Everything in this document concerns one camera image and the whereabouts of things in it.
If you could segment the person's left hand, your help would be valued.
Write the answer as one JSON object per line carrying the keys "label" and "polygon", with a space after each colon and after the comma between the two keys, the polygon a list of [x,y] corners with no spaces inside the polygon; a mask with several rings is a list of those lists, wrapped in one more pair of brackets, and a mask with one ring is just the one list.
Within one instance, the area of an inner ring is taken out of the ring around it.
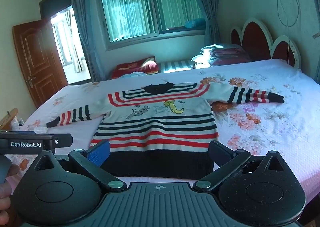
{"label": "person's left hand", "polygon": [[[13,176],[18,174],[20,171],[20,168],[18,165],[12,164],[11,167],[8,170],[7,177]],[[11,206],[11,201],[9,196],[11,195],[12,188],[10,183],[5,180],[3,184],[1,184],[1,193],[0,193],[0,210],[1,210],[1,216],[0,216],[0,223],[1,225],[5,225],[9,222],[9,215],[7,213],[7,210]]]}

